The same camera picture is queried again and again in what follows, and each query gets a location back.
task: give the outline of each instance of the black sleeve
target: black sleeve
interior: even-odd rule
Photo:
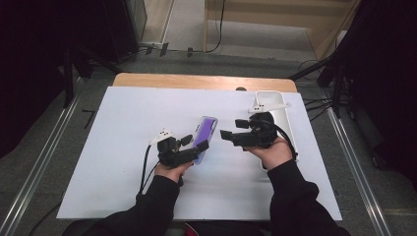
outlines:
[[[147,193],[136,196],[135,206],[101,219],[84,235],[164,235],[179,192],[177,183],[155,175]]]
[[[273,168],[268,177],[273,186],[272,235],[349,235],[317,202],[319,188],[304,180],[294,160]]]

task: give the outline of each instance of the white tabletop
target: white tabletop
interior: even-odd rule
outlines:
[[[292,133],[303,176],[319,186],[318,201],[334,220],[341,220],[302,98],[292,92],[282,96],[291,104],[285,108],[288,120],[276,111],[275,123]],[[132,207],[149,140],[163,128],[183,138],[193,134],[202,116],[213,116],[218,124],[210,148],[200,165],[187,170],[174,219],[269,220],[273,191],[259,160],[219,133],[248,132],[235,128],[234,120],[249,118],[254,98],[249,91],[108,88],[57,217],[103,218]],[[156,156],[152,147],[147,175]]]

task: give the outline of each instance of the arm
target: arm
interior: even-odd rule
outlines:
[[[284,139],[277,138],[267,149],[246,149],[268,169],[274,192],[269,208],[272,235],[349,235],[317,202],[317,185],[304,180]]]
[[[169,169],[158,164],[147,193],[138,194],[132,208],[101,219],[84,235],[164,235],[180,192],[178,179],[191,165]]]

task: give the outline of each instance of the hand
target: hand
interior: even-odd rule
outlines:
[[[245,149],[259,157],[267,170],[272,170],[292,159],[288,142],[280,137],[276,138],[269,148],[245,147]]]
[[[184,175],[186,169],[190,168],[194,163],[193,161],[179,165],[175,168],[165,166],[161,163],[157,164],[155,167],[155,175],[164,176],[168,179],[173,180],[175,183],[178,183],[180,176]]]

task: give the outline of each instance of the purple smartphone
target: purple smartphone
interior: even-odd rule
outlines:
[[[217,119],[214,117],[203,116],[200,119],[199,126],[196,129],[196,134],[194,135],[193,148],[202,141],[211,140],[212,133],[214,132],[215,126],[217,125]],[[206,151],[203,151],[199,154],[199,157],[194,160],[194,163],[200,164],[205,156]]]

